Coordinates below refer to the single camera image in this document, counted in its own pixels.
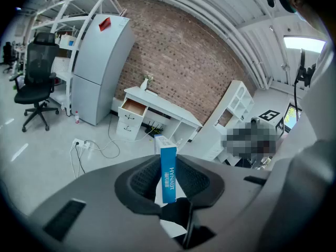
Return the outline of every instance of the office chair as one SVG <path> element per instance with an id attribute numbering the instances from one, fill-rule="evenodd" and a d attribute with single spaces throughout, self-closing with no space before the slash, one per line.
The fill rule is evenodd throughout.
<path id="1" fill-rule="evenodd" d="M 34 104 L 34 108 L 26 109 L 27 112 L 32 112 L 26 122 L 23 124 L 22 131 L 26 131 L 26 125 L 33 117 L 39 115 L 43 120 L 46 131 L 49 131 L 49 126 L 44 119 L 42 112 L 55 111 L 58 114 L 58 108 L 46 107 L 44 101 L 49 98 L 54 91 L 56 74 L 51 73 L 51 66 L 58 52 L 59 46 L 55 44 L 55 35 L 51 33 L 39 33 L 34 42 L 30 43 L 27 48 L 27 69 L 25 75 L 25 85 L 19 89 L 17 78 L 20 74 L 12 76 L 9 80 L 15 80 L 17 94 L 14 101 L 20 104 Z"/>
<path id="2" fill-rule="evenodd" d="M 5 71 L 7 71 L 7 73 L 9 72 L 9 70 L 11 70 L 13 68 L 13 62 L 15 62 L 17 60 L 17 58 L 15 57 L 15 55 L 13 55 L 13 51 L 12 48 L 14 48 L 14 46 L 11 45 L 10 42 L 6 42 L 6 45 L 3 47 L 4 50 L 4 64 L 9 65 L 8 68 L 6 68 L 3 73 L 5 73 Z"/>

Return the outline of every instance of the blue box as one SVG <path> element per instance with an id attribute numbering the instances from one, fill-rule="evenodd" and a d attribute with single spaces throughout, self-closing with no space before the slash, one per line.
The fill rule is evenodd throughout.
<path id="1" fill-rule="evenodd" d="M 155 135 L 154 139 L 155 153 L 161 160 L 162 202 L 175 203 L 177 146 L 163 135 Z"/>

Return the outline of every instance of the drawer knob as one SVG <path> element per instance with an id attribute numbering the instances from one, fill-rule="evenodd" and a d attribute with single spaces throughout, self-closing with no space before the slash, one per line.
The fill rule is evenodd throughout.
<path id="1" fill-rule="evenodd" d="M 131 115 L 128 115 L 128 117 L 125 115 L 125 117 L 129 120 L 129 119 L 131 119 L 131 120 L 134 120 L 134 118 L 130 118 L 130 116 Z"/>

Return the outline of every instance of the refrigerator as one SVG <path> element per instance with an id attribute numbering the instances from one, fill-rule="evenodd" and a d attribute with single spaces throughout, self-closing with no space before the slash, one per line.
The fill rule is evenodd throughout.
<path id="1" fill-rule="evenodd" d="M 111 26 L 99 24 L 110 18 Z M 128 18 L 97 14 L 82 41 L 71 89 L 71 111 L 92 125 L 109 114 L 121 70 L 135 42 Z"/>

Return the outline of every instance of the brick wall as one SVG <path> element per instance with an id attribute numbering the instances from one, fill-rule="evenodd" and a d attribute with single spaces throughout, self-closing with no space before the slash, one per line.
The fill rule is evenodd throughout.
<path id="1" fill-rule="evenodd" d="M 230 47 L 190 14 L 157 0 L 118 0 L 136 41 L 124 65 L 115 97 L 140 86 L 151 73 L 148 88 L 190 111 L 204 124 L 233 79 L 241 80 L 253 96 L 256 87 Z M 225 125 L 227 111 L 220 119 Z"/>

